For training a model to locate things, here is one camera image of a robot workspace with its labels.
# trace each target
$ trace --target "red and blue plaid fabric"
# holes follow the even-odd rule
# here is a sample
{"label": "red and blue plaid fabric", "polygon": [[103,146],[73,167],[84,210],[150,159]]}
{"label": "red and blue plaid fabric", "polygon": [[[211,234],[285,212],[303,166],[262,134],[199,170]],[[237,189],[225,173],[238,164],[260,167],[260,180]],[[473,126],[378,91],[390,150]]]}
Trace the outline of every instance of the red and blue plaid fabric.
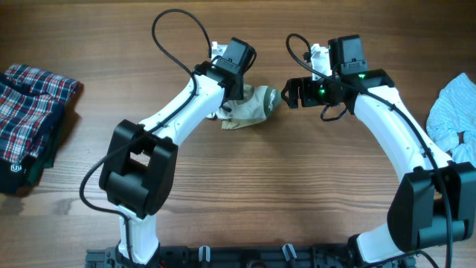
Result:
{"label": "red and blue plaid fabric", "polygon": [[80,84],[17,64],[5,74],[16,88],[0,83],[0,158],[15,164],[26,155],[41,155],[53,125]]}

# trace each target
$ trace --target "stack of folded clothes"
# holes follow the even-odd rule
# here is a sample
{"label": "stack of folded clothes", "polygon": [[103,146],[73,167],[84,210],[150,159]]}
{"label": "stack of folded clothes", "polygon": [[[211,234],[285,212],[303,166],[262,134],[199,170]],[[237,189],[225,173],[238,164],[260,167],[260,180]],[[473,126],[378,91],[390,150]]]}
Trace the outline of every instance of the stack of folded clothes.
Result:
{"label": "stack of folded clothes", "polygon": [[0,192],[34,186],[53,167],[66,105],[82,87],[25,65],[0,73]]}

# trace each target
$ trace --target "wooden surface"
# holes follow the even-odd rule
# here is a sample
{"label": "wooden surface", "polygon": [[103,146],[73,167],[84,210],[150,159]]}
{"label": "wooden surface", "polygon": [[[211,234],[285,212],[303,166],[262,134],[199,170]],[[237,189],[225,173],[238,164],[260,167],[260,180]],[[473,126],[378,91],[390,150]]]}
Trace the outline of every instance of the wooden surface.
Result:
{"label": "wooden surface", "polygon": [[[26,197],[0,196],[0,266],[82,267],[86,249],[118,242],[117,217],[86,208],[78,188],[122,119],[139,122],[187,84],[150,34],[155,16],[171,7],[194,13],[212,40],[235,36],[253,45],[258,58],[245,82],[255,86],[282,89],[289,78],[310,75],[286,51],[293,32],[320,44],[360,34],[370,67],[388,72],[421,124],[452,78],[463,71],[476,78],[470,1],[3,5],[0,70],[24,63],[74,77],[85,90],[54,168]],[[164,17],[158,38],[189,68],[206,60],[202,33],[181,14]],[[324,123],[321,109],[282,103],[265,123],[236,131],[204,120],[179,151],[172,192],[158,213],[162,244],[344,242],[384,223],[398,186],[390,162],[357,118]],[[107,205],[97,178],[86,196]],[[475,241],[454,245],[454,267],[475,265]],[[428,251],[443,266],[445,248]]]}

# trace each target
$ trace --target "blue towel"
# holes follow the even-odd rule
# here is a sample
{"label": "blue towel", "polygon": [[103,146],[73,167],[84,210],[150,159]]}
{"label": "blue towel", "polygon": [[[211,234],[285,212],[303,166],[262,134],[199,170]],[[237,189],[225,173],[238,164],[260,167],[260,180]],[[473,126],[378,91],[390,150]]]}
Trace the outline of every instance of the blue towel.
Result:
{"label": "blue towel", "polygon": [[[426,121],[428,136],[456,163],[476,167],[476,85],[462,73],[441,92]],[[458,133],[463,134],[460,144]]]}

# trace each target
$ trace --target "wood grain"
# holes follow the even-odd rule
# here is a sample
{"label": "wood grain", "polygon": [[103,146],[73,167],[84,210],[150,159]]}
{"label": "wood grain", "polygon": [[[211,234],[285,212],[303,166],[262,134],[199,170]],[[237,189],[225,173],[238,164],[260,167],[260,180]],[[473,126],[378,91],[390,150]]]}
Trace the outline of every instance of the wood grain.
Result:
{"label": "wood grain", "polygon": [[[118,219],[86,208],[77,190],[115,125],[153,114],[188,82],[151,38],[153,19],[171,7],[194,13],[212,40],[235,36],[253,45],[258,58],[245,82],[255,86],[282,89],[289,78],[309,76],[286,51],[292,32],[320,44],[360,34],[370,67],[388,72],[421,124],[452,78],[463,71],[476,78],[473,1],[2,5],[0,70],[24,63],[74,77],[85,90],[54,168],[26,197],[0,196],[0,266],[82,267],[86,249],[117,243]],[[206,60],[205,39],[183,15],[165,16],[158,38],[189,68]],[[355,117],[324,123],[321,109],[282,103],[265,123],[236,131],[203,121],[180,148],[172,193],[158,213],[161,242],[344,242],[382,224],[398,187],[390,162]],[[108,205],[97,177],[86,195]],[[429,252],[442,266],[444,247]],[[454,267],[473,267],[475,253],[474,238],[456,243]],[[428,265],[419,260],[419,267]]]}

